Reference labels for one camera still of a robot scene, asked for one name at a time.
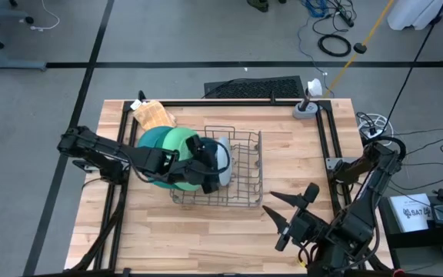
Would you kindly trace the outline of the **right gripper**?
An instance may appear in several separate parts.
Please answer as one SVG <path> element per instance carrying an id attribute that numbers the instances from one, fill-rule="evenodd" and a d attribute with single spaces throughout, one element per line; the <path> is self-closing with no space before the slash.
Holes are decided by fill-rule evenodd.
<path id="1" fill-rule="evenodd" d="M 308 205 L 317 198 L 319 191 L 320 188 L 315 183 L 310 183 L 304 194 L 289 195 L 270 191 L 270 194 L 277 199 L 297 208 L 290 222 L 287 222 L 286 218 L 275 210 L 266 205 L 262 206 L 275 223 L 280 235 L 275 246 L 277 251 L 282 252 L 290 240 L 293 244 L 301 247 L 302 242 L 314 240 L 320 230 L 326 226 L 326 222 L 307 210 Z"/>

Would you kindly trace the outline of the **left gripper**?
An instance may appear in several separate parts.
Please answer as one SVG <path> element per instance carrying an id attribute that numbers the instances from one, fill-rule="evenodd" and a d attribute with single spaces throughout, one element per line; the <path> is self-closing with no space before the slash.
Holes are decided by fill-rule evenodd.
<path id="1" fill-rule="evenodd" d="M 172 185 L 172 189 L 176 189 L 173 185 L 176 182 L 187 182 L 191 185 L 200 185 L 204 193 L 216 191 L 216 182 L 219 180 L 220 169 L 217 167 L 210 169 L 202 161 L 202 153 L 204 146 L 198 134 L 186 140 L 186 145 L 190 150 L 192 157 L 190 159 L 178 160 L 178 150 L 170 150 L 174 155 L 170 155 L 170 162 L 167 177 L 167 184 Z M 216 152 L 205 152 L 204 160 L 206 164 L 217 164 Z"/>

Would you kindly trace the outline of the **white plate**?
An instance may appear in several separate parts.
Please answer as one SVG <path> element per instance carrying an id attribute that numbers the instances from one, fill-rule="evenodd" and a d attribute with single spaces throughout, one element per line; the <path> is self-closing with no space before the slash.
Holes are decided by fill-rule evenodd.
<path id="1" fill-rule="evenodd" d="M 218 145 L 216 153 L 218 170 L 221 171 L 226 165 L 228 165 L 226 170 L 219 173 L 218 178 L 221 186 L 227 186 L 231 181 L 232 172 L 229 140 L 227 137 L 220 137 L 218 142 L 221 144 Z"/>

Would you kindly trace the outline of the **light green plate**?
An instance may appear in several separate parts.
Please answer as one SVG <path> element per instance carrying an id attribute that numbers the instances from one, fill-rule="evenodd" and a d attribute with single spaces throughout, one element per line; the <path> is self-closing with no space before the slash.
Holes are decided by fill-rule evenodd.
<path id="1" fill-rule="evenodd" d="M 167 150 L 178 150 L 179 161 L 190 159 L 192 154 L 186 145 L 186 140 L 193 135 L 197 135 L 197 132 L 190 128 L 175 127 L 165 136 L 162 148 Z M 187 182 L 176 182 L 173 186 L 178 190 L 187 192 L 194 192 L 200 188 L 200 185 L 191 185 Z"/>

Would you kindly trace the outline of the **grey wire dish rack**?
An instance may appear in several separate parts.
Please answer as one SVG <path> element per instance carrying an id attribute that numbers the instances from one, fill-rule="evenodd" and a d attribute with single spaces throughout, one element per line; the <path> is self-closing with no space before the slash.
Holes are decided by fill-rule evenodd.
<path id="1" fill-rule="evenodd" d="M 263 194 L 261 133 L 226 125 L 206 125 L 198 133 L 201 137 L 228 140 L 232 166 L 230 182 L 210 194 L 201 189 L 195 192 L 172 189 L 169 192 L 172 201 L 179 205 L 259 206 Z"/>

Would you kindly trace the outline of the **teal plate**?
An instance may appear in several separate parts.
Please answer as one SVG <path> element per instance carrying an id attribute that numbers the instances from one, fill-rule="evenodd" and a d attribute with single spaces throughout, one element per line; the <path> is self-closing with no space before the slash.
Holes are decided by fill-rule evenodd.
<path id="1" fill-rule="evenodd" d="M 163 149 L 163 141 L 165 140 L 165 136 L 173 129 L 173 127 L 169 126 L 158 126 L 145 131 L 145 133 L 141 136 L 138 142 L 138 147 L 146 146 L 151 148 L 160 148 Z M 170 162 L 171 156 L 167 156 L 167 160 L 165 164 L 167 165 Z M 172 185 L 169 185 L 164 182 L 155 181 L 153 178 L 149 178 L 149 181 L 160 188 L 163 189 L 172 189 Z"/>

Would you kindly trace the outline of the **tan sponge block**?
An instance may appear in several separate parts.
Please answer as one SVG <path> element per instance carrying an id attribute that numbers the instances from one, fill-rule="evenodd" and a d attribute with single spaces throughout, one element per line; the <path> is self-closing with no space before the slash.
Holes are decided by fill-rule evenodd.
<path id="1" fill-rule="evenodd" d="M 177 125 L 173 114 L 157 100 L 143 101 L 138 109 L 132 110 L 132 114 L 145 131 L 158 126 L 175 127 Z"/>

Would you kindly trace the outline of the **black floor mat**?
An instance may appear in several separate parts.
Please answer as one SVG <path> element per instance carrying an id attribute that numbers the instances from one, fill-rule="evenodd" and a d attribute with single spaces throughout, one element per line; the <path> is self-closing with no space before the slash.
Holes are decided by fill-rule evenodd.
<path id="1" fill-rule="evenodd" d="M 204 98 L 302 98 L 298 75 L 274 78 L 237 78 L 204 84 Z"/>

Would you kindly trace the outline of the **white power strip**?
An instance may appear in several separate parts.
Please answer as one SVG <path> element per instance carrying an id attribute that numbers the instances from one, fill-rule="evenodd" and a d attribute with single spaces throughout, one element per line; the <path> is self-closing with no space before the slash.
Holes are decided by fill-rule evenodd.
<path id="1" fill-rule="evenodd" d="M 394 129 L 388 118 L 376 113 L 357 112 L 358 130 L 363 145 L 378 136 L 394 136 Z"/>

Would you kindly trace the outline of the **white booklet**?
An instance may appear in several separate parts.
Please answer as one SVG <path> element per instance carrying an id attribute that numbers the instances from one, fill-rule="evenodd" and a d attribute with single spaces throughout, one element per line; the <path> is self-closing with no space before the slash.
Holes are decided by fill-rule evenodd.
<path id="1" fill-rule="evenodd" d="M 428 229 L 433 221 L 431 204 L 425 193 L 388 198 L 389 205 L 402 233 Z"/>

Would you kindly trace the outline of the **black side cart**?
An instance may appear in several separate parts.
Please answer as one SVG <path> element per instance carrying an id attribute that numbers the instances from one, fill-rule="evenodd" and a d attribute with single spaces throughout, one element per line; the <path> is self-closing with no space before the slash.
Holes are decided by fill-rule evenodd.
<path id="1" fill-rule="evenodd" d="M 389 197 L 380 201 L 379 212 L 392 256 L 395 256 L 395 251 L 398 249 L 411 248 L 433 248 L 443 255 L 443 202 L 439 201 L 437 196 L 427 196 L 431 204 L 433 221 L 428 223 L 428 229 L 415 232 L 402 233 L 389 205 Z"/>

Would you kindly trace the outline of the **person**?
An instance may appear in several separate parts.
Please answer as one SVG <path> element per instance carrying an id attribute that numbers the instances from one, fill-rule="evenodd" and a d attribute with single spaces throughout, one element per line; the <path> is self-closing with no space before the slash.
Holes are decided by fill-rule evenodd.
<path id="1" fill-rule="evenodd" d="M 268 11 L 268 0 L 246 0 L 246 2 L 253 8 L 256 8 L 260 12 Z"/>

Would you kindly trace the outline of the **black power strip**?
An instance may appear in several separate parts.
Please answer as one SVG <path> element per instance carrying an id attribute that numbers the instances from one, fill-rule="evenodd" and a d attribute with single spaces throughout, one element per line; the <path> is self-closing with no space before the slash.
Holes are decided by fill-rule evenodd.
<path id="1" fill-rule="evenodd" d="M 352 12 L 346 10 L 342 6 L 339 6 L 337 13 L 348 27 L 353 27 L 355 25 L 354 20 L 352 19 Z"/>

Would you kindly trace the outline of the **white bag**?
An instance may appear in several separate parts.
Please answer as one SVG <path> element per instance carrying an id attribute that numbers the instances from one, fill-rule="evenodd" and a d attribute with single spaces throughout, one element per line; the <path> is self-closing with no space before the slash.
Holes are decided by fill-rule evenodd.
<path id="1" fill-rule="evenodd" d="M 397 0 L 388 14 L 388 26 L 395 31 L 412 27 L 419 31 L 437 22 L 443 12 L 443 0 Z"/>

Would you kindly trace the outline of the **black table frame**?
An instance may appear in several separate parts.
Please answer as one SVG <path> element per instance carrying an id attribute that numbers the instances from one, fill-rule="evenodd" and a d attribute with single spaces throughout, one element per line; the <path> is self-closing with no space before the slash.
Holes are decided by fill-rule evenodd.
<path id="1" fill-rule="evenodd" d="M 263 99 L 165 102 L 182 127 L 198 131 L 226 125 L 261 133 L 261 204 L 179 205 L 168 190 L 132 176 L 122 227 L 107 238 L 102 266 L 138 274 L 304 275 L 295 245 L 282 252 L 275 249 L 277 229 L 262 206 L 290 218 L 295 210 L 270 191 L 298 194 L 312 182 L 320 191 L 311 212 L 332 220 L 325 157 L 356 159 L 363 147 L 350 100 L 333 100 L 331 113 L 320 119 L 295 119 L 295 104 L 293 99 L 275 104 Z"/>

